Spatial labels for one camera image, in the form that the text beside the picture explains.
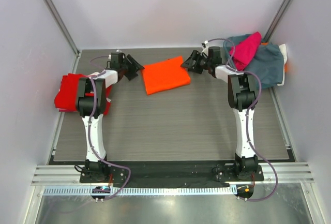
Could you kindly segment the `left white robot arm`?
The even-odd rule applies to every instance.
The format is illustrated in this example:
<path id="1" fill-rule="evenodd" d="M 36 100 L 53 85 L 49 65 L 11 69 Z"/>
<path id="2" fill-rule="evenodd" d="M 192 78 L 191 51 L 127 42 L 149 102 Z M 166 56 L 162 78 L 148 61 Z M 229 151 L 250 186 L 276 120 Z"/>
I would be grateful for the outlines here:
<path id="1" fill-rule="evenodd" d="M 86 159 L 81 173 L 81 183 L 105 182 L 111 176 L 111 165 L 103 143 L 102 121 L 109 103 L 107 89 L 123 77 L 132 80 L 144 69 L 130 54 L 117 50 L 106 57 L 106 68 L 79 78 L 76 109 L 82 118 L 87 143 Z"/>

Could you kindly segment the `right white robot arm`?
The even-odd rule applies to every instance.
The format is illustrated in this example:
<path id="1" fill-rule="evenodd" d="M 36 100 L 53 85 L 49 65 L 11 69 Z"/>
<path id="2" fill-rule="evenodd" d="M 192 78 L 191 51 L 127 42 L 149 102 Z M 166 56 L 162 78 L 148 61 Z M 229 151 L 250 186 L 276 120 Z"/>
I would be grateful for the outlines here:
<path id="1" fill-rule="evenodd" d="M 228 104 L 235 115 L 237 132 L 233 174 L 241 181 L 251 179 L 258 171 L 258 156 L 253 149 L 253 116 L 260 91 L 255 76 L 232 68 L 229 62 L 223 63 L 217 47 L 205 47 L 201 52 L 193 50 L 181 67 L 198 74 L 207 70 L 214 78 L 227 83 Z"/>

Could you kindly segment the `orange t-shirt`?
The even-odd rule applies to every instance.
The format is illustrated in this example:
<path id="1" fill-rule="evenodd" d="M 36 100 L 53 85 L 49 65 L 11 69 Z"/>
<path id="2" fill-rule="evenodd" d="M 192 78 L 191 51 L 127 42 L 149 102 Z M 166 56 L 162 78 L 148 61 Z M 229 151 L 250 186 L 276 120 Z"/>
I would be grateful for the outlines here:
<path id="1" fill-rule="evenodd" d="M 183 57 L 178 56 L 144 65 L 141 74 L 147 95 L 189 85 L 191 78 L 188 71 L 181 66 L 183 62 Z"/>

